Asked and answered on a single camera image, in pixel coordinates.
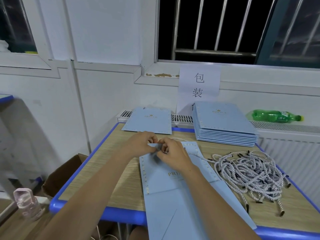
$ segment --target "pile of rope handles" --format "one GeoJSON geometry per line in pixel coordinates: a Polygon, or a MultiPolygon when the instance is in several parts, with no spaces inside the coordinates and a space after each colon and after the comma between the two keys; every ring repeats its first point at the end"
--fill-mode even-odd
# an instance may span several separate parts
{"type": "Polygon", "coordinates": [[[262,204],[267,198],[270,202],[276,201],[280,208],[280,217],[285,213],[280,198],[282,197],[282,188],[291,186],[287,175],[283,174],[276,162],[266,153],[260,150],[247,152],[232,152],[225,156],[213,154],[212,159],[206,159],[195,153],[188,153],[201,158],[211,164],[219,178],[234,192],[238,193],[249,213],[249,204],[244,193],[249,195],[262,204]]]}

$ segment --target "forearm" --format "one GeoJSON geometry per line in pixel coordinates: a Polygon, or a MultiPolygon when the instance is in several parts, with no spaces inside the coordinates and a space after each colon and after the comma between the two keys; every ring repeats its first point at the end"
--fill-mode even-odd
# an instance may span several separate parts
{"type": "Polygon", "coordinates": [[[68,200],[37,239],[88,240],[130,160],[124,152],[116,152],[68,200]]]}
{"type": "Polygon", "coordinates": [[[203,177],[199,168],[182,173],[209,239],[260,239],[203,177]]]}

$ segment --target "hand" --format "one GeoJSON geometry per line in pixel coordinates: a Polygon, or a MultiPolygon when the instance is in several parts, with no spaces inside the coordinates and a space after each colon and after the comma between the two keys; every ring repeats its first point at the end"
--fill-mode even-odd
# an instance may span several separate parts
{"type": "Polygon", "coordinates": [[[159,143],[163,145],[157,156],[172,169],[182,174],[194,166],[181,142],[165,137],[159,143]]]}
{"type": "Polygon", "coordinates": [[[130,159],[156,152],[157,148],[148,143],[158,143],[156,134],[148,131],[137,132],[123,144],[120,152],[128,155],[130,159]]]}

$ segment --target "peeling paint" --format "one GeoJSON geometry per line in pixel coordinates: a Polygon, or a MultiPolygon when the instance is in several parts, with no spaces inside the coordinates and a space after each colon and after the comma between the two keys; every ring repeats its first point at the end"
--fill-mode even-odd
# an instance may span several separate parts
{"type": "Polygon", "coordinates": [[[157,76],[157,77],[160,77],[160,76],[163,76],[163,77],[165,77],[165,76],[172,77],[170,74],[165,74],[165,73],[156,74],[156,75],[154,75],[154,76],[157,76]]]}

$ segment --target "chinese character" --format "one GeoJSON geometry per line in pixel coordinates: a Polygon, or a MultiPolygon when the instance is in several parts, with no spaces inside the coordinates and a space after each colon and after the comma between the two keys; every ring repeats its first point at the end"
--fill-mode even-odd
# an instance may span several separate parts
{"type": "Polygon", "coordinates": [[[205,81],[203,80],[203,74],[200,75],[199,73],[197,73],[197,75],[195,76],[197,78],[197,82],[198,83],[204,83],[205,81]]]}
{"type": "Polygon", "coordinates": [[[195,88],[194,90],[193,90],[193,95],[192,96],[194,96],[195,98],[196,97],[200,97],[200,98],[202,98],[202,91],[203,91],[203,89],[201,89],[201,88],[195,88]]]}

